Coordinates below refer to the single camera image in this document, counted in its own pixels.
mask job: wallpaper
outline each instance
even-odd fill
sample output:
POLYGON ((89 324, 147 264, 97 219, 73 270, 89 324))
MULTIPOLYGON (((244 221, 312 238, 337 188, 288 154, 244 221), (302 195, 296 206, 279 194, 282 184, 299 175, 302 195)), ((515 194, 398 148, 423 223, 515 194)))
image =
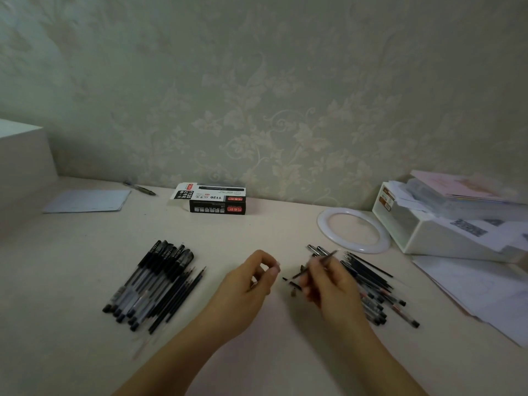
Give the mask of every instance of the wallpaper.
POLYGON ((62 175, 368 208, 528 166, 528 0, 0 0, 0 115, 62 175))

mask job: fingernail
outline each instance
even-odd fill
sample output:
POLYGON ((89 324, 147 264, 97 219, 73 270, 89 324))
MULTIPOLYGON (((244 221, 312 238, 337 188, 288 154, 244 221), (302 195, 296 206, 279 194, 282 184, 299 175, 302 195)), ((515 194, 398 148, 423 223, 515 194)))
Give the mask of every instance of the fingernail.
POLYGON ((277 266, 272 266, 269 270, 268 270, 269 274, 271 275, 272 278, 276 278, 277 275, 279 275, 279 268, 277 266))

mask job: white desk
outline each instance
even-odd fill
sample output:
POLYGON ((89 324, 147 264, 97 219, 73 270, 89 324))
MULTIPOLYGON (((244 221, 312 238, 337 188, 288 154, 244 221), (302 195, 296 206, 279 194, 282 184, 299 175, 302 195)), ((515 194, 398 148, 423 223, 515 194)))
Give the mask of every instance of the white desk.
MULTIPOLYGON (((171 189, 156 188, 158 197, 132 191, 120 212, 39 213, 68 188, 122 186, 61 178, 0 211, 2 395, 108 394, 255 249, 274 255, 287 276, 306 262, 308 243, 335 247, 316 225, 324 207, 313 205, 249 199, 245 216, 192 214, 167 205, 171 189), (132 361, 136 334, 101 309, 157 239, 184 242, 195 266, 209 270, 159 341, 132 361)), ((374 241, 368 224, 337 220, 356 241, 374 241)), ((421 323, 414 329, 388 312, 386 325, 375 331, 431 396, 526 395, 526 350, 464 316, 395 246, 368 259, 405 283, 391 282, 421 323)), ((254 325, 213 356, 189 394, 361 394, 329 349, 316 312, 289 292, 278 280, 254 325)))

